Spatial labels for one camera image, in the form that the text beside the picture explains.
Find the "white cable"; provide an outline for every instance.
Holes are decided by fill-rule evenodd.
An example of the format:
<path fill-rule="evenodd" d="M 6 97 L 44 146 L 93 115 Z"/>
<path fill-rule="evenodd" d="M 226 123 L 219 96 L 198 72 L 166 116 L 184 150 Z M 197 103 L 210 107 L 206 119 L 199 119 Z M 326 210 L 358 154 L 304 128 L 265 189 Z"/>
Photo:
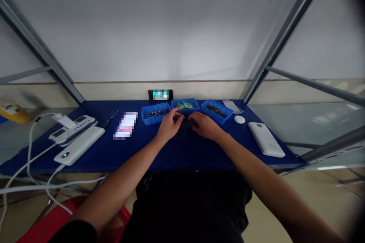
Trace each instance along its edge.
<path fill-rule="evenodd" d="M 34 129 L 34 126 L 38 123 L 38 121 L 41 119 L 41 117 L 45 116 L 45 115 L 48 115 L 48 114 L 52 114 L 52 115 L 57 115 L 56 113 L 53 113 L 53 112 L 49 112 L 49 113 L 44 113 L 42 115 L 39 115 L 34 123 L 32 124 L 32 127 L 30 128 L 30 131 L 29 131 L 29 146 L 28 146 L 28 163 L 27 163 L 27 175 L 28 177 L 37 185 L 39 185 L 38 181 L 36 181 L 31 175 L 30 175 L 30 152 L 32 150 L 32 135 L 33 135 L 33 129 Z"/>
<path fill-rule="evenodd" d="M 94 180 L 77 180 L 77 181 L 71 181 L 63 184 L 58 185 L 28 185 L 28 186 L 17 186 L 17 187 L 11 187 L 8 189 L 0 189 L 0 194 L 8 194 L 8 193 L 14 193 L 14 192 L 20 192 L 20 191 L 34 191 L 34 190 L 46 190 L 46 189 L 59 189 L 63 187 L 67 187 L 74 184 L 87 184 L 87 183 L 93 183 L 97 182 L 99 180 L 102 180 L 106 177 L 100 177 L 98 179 Z"/>
<path fill-rule="evenodd" d="M 56 171 L 54 171 L 54 173 L 51 175 L 51 177 L 49 178 L 48 182 L 47 182 L 47 186 L 49 185 L 49 183 L 51 182 L 52 178 L 54 177 L 55 174 L 57 174 L 59 171 L 61 171 L 63 168 L 65 167 L 64 164 L 61 164 L 60 167 L 58 167 L 56 169 Z M 62 205 L 60 202 L 57 201 L 57 199 L 55 199 L 51 193 L 49 192 L 49 189 L 46 189 L 47 195 L 49 196 L 50 199 L 53 200 L 54 203 L 56 203 L 58 206 L 62 207 L 63 209 L 65 209 L 70 215 L 72 215 L 72 211 L 67 208 L 65 205 Z"/>
<path fill-rule="evenodd" d="M 56 144 L 52 144 L 50 147 L 48 147 L 42 153 L 40 153 L 39 155 L 35 156 L 31 161 L 27 162 L 23 167 L 21 167 L 11 177 L 11 179 L 8 181 L 8 183 L 6 184 L 6 186 L 5 186 L 4 189 L 8 189 L 10 187 L 11 183 L 13 182 L 13 180 L 20 174 L 20 172 L 22 172 L 27 166 L 29 166 L 30 163 L 32 163 L 33 161 L 35 161 L 36 159 L 38 159 L 41 155 L 43 155 L 44 153 L 46 153 L 48 150 L 52 149 L 55 146 L 56 146 Z M 4 193 L 3 198 L 4 198 L 4 210 L 3 210 L 3 214 L 2 214 L 1 220 L 0 220 L 0 233 L 1 233 L 1 229 L 2 229 L 2 226 L 3 226 L 4 219 L 5 219 L 6 211 L 8 210 L 8 200 L 6 198 L 6 193 Z"/>

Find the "small white disc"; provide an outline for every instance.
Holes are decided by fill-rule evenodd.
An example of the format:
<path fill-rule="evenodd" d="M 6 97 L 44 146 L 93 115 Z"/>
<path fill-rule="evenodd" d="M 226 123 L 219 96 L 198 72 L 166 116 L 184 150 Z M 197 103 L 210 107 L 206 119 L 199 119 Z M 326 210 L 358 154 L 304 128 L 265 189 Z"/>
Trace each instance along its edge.
<path fill-rule="evenodd" d="M 244 117 L 242 117 L 242 116 L 235 116 L 235 121 L 236 121 L 236 123 L 240 123 L 240 124 L 242 124 L 242 123 L 244 123 L 246 120 L 244 119 Z"/>

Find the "red stool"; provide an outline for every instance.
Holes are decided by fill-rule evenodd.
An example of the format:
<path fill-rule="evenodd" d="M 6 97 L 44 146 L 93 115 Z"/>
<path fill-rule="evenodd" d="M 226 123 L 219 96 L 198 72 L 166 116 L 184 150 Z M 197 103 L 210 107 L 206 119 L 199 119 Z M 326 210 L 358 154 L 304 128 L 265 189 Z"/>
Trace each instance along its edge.
<path fill-rule="evenodd" d="M 87 199 L 87 196 L 79 196 L 73 199 L 62 202 L 67 208 L 72 212 L 75 212 L 78 207 Z M 105 231 L 99 238 L 99 242 L 119 242 L 124 228 L 128 223 L 131 216 L 129 211 L 125 206 L 121 208 L 118 212 L 120 220 L 123 222 L 124 226 L 112 230 Z M 34 225 L 30 230 L 23 235 L 17 243 L 47 243 L 52 236 L 66 223 L 70 218 L 70 214 L 67 213 L 60 206 L 56 206 L 52 211 L 50 211 L 44 218 L 42 218 L 36 225 Z"/>

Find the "person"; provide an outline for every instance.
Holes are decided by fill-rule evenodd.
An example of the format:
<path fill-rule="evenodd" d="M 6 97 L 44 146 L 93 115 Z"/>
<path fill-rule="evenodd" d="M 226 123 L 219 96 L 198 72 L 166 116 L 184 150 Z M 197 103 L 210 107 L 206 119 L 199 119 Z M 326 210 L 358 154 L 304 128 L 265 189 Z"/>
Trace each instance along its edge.
<path fill-rule="evenodd" d="M 107 178 L 50 242 L 97 242 L 135 189 L 137 201 L 121 243 L 243 242 L 251 190 L 293 242 L 342 242 L 280 176 L 200 112 L 188 117 L 192 130 L 215 141 L 237 171 L 148 173 L 183 122 L 178 110 L 163 118 L 156 137 Z"/>

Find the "metal shelf frame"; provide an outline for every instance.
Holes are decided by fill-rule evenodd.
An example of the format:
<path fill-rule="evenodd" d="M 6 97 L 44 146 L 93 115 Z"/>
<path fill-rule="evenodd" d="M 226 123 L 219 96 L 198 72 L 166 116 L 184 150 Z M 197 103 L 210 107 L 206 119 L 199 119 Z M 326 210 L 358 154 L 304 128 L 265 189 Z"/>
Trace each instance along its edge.
<path fill-rule="evenodd" d="M 316 88 L 333 96 L 337 96 L 346 101 L 358 104 L 362 107 L 365 106 L 364 97 L 340 90 L 338 88 L 330 87 L 314 80 L 307 79 L 305 77 L 301 77 L 299 75 L 295 75 L 273 67 L 275 61 L 279 57 L 280 53 L 284 49 L 291 35 L 296 30 L 296 27 L 298 26 L 301 19 L 306 14 L 312 3 L 313 0 L 296 1 L 281 30 L 275 38 L 272 46 L 270 47 L 267 55 L 261 63 L 257 73 L 255 74 L 251 84 L 249 85 L 247 91 L 243 96 L 242 100 L 245 104 L 249 103 L 257 89 L 260 87 L 261 83 L 265 80 L 267 74 L 269 72 L 273 72 L 310 86 L 312 88 Z M 32 26 L 28 23 L 26 18 L 21 14 L 21 12 L 11 0 L 0 0 L 0 16 L 3 17 L 7 24 L 13 29 L 13 31 L 19 36 L 23 43 L 31 50 L 31 52 L 43 65 L 43 67 L 41 68 L 2 77 L 0 78 L 0 84 L 6 84 L 24 77 L 47 72 L 56 81 L 56 83 L 62 86 L 64 90 L 78 104 L 82 104 L 84 98 L 72 84 L 71 78 L 61 67 L 54 55 L 50 52 L 45 43 L 41 40 L 41 38 L 34 31 Z M 348 151 L 353 147 L 365 145 L 365 132 L 364 127 L 361 127 L 323 145 L 300 144 L 293 142 L 287 142 L 286 144 L 288 146 L 297 146 L 313 149 L 302 156 L 302 158 L 307 163 L 311 164 L 316 163 L 323 158 L 327 158 L 338 153 L 343 153 L 343 151 Z"/>
<path fill-rule="evenodd" d="M 69 75 L 11 0 L 0 0 L 0 16 L 43 65 L 41 68 L 2 77 L 0 84 L 47 72 L 79 105 L 85 101 L 72 84 Z"/>
<path fill-rule="evenodd" d="M 349 101 L 362 107 L 365 106 L 365 97 L 363 96 L 358 96 L 356 94 L 322 84 L 315 80 L 307 79 L 305 77 L 273 67 L 275 61 L 289 41 L 293 32 L 296 30 L 298 24 L 301 22 L 303 16 L 312 5 L 313 1 L 314 0 L 296 1 L 281 30 L 275 38 L 272 46 L 270 47 L 267 55 L 261 63 L 258 71 L 256 72 L 251 84 L 243 95 L 242 100 L 245 104 L 248 104 L 249 101 L 252 99 L 253 95 L 259 89 L 261 83 L 265 80 L 268 73 L 273 72 L 291 80 L 305 84 L 309 87 L 320 90 L 322 92 L 341 98 L 345 101 Z M 348 151 L 351 151 L 353 149 L 365 146 L 365 126 L 353 130 L 338 138 L 335 138 L 334 140 L 329 141 L 323 145 L 302 144 L 293 142 L 286 142 L 285 144 L 288 146 L 313 149 L 303 154 L 301 157 L 308 164 L 315 164 L 327 158 L 331 158 L 342 153 L 347 153 Z"/>

